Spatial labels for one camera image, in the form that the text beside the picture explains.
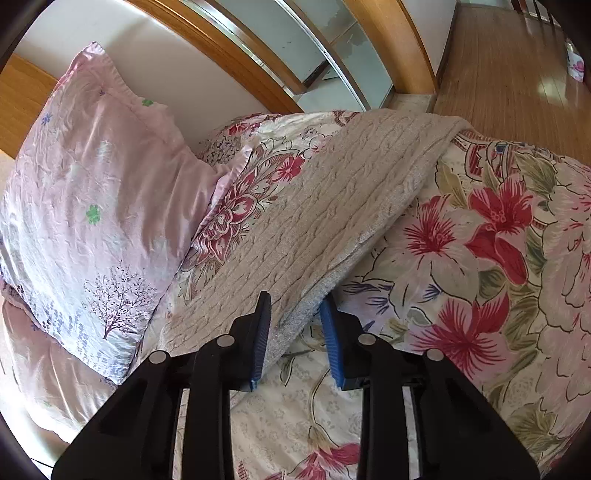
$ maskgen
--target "red flower print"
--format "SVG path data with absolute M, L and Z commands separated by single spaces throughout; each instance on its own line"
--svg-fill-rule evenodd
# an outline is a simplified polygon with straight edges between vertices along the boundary
M 326 480 L 334 477 L 336 473 L 347 473 L 347 466 L 359 463 L 359 444 L 347 443 L 342 447 L 329 448 L 325 452 L 317 448 L 300 462 L 292 472 L 283 475 L 282 472 L 274 473 L 265 480 Z
M 486 218 L 499 233 L 517 234 L 531 224 L 532 195 L 525 194 L 525 184 L 515 177 L 508 177 L 499 193 L 491 188 L 474 190 L 469 202 L 472 210 Z
M 261 126 L 260 122 L 256 122 L 254 124 L 250 124 L 249 122 L 238 122 L 235 123 L 234 125 L 232 125 L 229 129 L 228 129 L 228 134 L 231 136 L 234 135 L 238 135 L 241 134 L 242 132 L 245 132 L 246 130 L 250 130 L 251 132 L 253 130 L 256 130 L 257 128 L 259 128 Z
M 465 243 L 479 215 L 447 200 L 437 195 L 409 207 L 397 220 L 398 228 L 386 234 L 388 249 L 366 277 L 394 283 L 389 300 L 399 318 L 424 301 L 433 282 L 450 296 L 469 302 L 476 298 L 478 266 Z
M 301 173 L 301 166 L 306 159 L 304 157 L 289 157 L 286 158 L 281 165 L 275 169 L 275 173 L 271 177 L 272 181 L 290 181 L 293 177 L 297 177 Z
M 227 202 L 218 214 L 206 225 L 202 235 L 208 240 L 215 240 L 225 235 L 231 225 L 241 223 L 255 209 L 256 199 L 245 194 Z
M 521 251 L 525 249 L 525 229 L 533 220 L 532 199 L 516 177 L 508 177 L 498 193 L 485 187 L 474 190 L 469 197 L 470 208 L 488 221 L 478 227 L 466 247 L 474 256 L 500 265 L 516 285 L 527 281 Z
M 512 361 L 501 327 L 509 316 L 509 296 L 502 292 L 482 307 L 448 299 L 439 322 L 412 327 L 410 345 L 417 352 L 437 348 L 475 384 L 482 384 L 504 371 Z
M 310 140 L 310 144 L 308 148 L 306 148 L 302 155 L 306 159 L 310 159 L 314 157 L 332 138 L 332 135 L 323 135 L 323 134 L 316 134 L 316 136 L 312 137 Z

